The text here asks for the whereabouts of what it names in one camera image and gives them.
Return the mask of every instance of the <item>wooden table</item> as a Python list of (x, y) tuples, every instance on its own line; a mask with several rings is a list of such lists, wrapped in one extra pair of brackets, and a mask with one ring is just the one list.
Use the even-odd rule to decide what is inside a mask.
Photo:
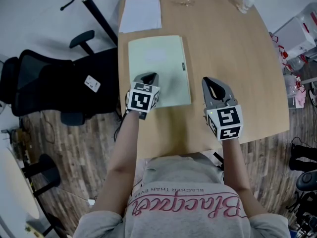
[[(162, 28), (119, 33), (120, 98), (129, 90), (128, 42), (151, 36), (183, 37), (192, 96), (189, 106), (151, 111), (140, 122), (138, 158), (217, 149), (203, 118), (202, 79), (217, 78), (228, 84), (242, 106), (244, 128), (240, 143), (289, 129), (286, 89), (269, 33), (253, 6), (239, 12), (235, 0), (190, 0), (193, 6), (160, 0)], [(120, 3), (121, 21), (125, 0)]]

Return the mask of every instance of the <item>black and white marker cube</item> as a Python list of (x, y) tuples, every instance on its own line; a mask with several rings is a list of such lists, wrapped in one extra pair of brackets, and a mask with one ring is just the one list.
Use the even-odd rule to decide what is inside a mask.
[(158, 102), (159, 90), (160, 88), (157, 86), (132, 82), (128, 109), (146, 113), (150, 112)]
[(243, 127), (240, 105), (207, 110), (207, 123), (219, 141), (238, 138)]

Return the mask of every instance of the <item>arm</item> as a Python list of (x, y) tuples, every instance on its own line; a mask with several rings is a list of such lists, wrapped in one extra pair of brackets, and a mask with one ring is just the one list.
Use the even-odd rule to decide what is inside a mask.
[(248, 173), (238, 139), (224, 140), (222, 146), (224, 184), (238, 193), (248, 218), (267, 213), (251, 192)]
[(111, 211), (123, 216), (132, 191), (137, 158), (139, 112), (131, 111), (121, 126), (110, 158), (107, 176), (93, 211)]

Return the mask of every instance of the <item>plastic container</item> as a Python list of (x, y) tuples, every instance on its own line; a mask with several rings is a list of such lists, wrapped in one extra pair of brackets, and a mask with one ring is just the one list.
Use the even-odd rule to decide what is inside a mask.
[(292, 58), (290, 60), (287, 61), (288, 63), (288, 68), (290, 68), (290, 70), (300, 70), (301, 68), (303, 68), (304, 64), (308, 63), (305, 55), (300, 55), (298, 57)]
[(301, 88), (300, 78), (298, 76), (284, 75), (287, 97), (294, 97)]

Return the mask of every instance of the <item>gray t-shirt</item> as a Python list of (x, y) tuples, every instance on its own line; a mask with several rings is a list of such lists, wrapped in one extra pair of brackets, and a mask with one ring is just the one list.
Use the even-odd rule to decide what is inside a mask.
[(221, 172), (205, 160), (179, 156), (151, 161), (143, 186), (129, 199), (124, 218), (91, 212), (74, 238), (209, 237), (289, 238), (287, 219), (276, 214), (247, 218), (238, 194), (221, 184)]

